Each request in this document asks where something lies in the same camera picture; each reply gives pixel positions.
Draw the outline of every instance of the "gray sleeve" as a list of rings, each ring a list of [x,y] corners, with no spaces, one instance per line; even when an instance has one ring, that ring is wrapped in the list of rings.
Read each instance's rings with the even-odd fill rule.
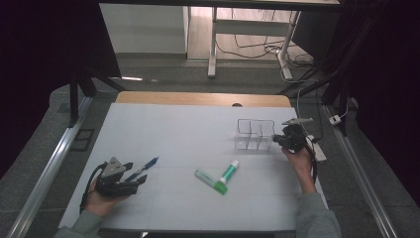
[[[84,210],[73,227],[61,227],[54,235],[54,238],[97,238],[97,233],[103,220],[102,217]]]
[[[300,197],[296,236],[341,237],[336,215],[324,206],[318,192],[302,194]]]

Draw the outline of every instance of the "pen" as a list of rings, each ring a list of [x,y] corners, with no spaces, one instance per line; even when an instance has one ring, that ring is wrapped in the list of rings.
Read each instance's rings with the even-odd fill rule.
[[[130,175],[125,181],[131,181],[135,177],[139,176],[143,171],[146,171],[148,168],[152,167],[158,161],[158,157],[153,158],[147,164],[145,164],[140,170],[136,171],[134,174]]]

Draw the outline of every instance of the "transparent container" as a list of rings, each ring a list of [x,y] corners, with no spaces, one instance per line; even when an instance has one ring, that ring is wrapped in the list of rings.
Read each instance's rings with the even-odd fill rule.
[[[273,121],[239,119],[235,137],[235,149],[269,150],[273,135]]]

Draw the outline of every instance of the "white power adapter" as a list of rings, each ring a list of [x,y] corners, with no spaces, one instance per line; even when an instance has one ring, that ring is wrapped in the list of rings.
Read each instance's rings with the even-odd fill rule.
[[[333,125],[337,125],[337,124],[339,124],[341,122],[341,119],[340,119],[340,117],[338,115],[335,115],[333,117],[330,117],[330,122]]]

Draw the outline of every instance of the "green glue stick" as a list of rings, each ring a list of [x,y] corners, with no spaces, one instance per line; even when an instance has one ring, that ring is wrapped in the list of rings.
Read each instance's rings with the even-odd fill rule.
[[[209,174],[205,171],[198,169],[195,171],[195,176],[207,183],[209,186],[213,187],[215,190],[220,192],[221,194],[225,194],[228,188],[221,182],[212,178]]]
[[[239,161],[234,160],[229,167],[225,170],[225,172],[222,174],[222,177],[219,179],[219,182],[222,184],[226,184],[229,179],[231,179],[232,175],[235,173],[235,171],[238,169]]]

